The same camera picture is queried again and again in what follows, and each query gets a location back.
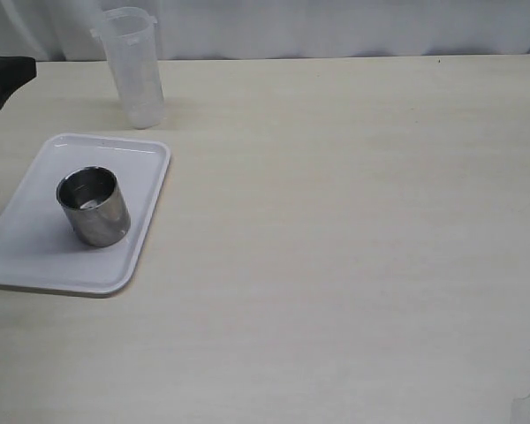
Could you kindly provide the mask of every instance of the black object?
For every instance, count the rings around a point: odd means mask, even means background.
[[[0,109],[10,96],[37,75],[32,57],[0,57]]]

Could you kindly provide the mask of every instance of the white backdrop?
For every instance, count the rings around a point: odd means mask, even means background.
[[[0,0],[0,55],[102,58],[91,16],[158,20],[160,58],[527,53],[530,0]]]

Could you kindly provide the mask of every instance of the clear plastic cup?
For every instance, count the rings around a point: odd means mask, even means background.
[[[125,113],[135,128],[163,119],[164,99],[155,52],[156,19],[138,7],[121,7],[95,17],[100,38]]]

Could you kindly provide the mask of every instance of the table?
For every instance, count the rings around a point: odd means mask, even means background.
[[[530,390],[530,56],[104,63],[0,112],[0,212],[63,132],[173,160],[110,299],[0,291],[0,423],[508,423]]]

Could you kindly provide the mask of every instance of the metal cup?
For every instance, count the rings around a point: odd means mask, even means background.
[[[106,247],[123,239],[130,229],[130,214],[116,176],[105,168],[76,170],[57,186],[57,201],[83,243]]]

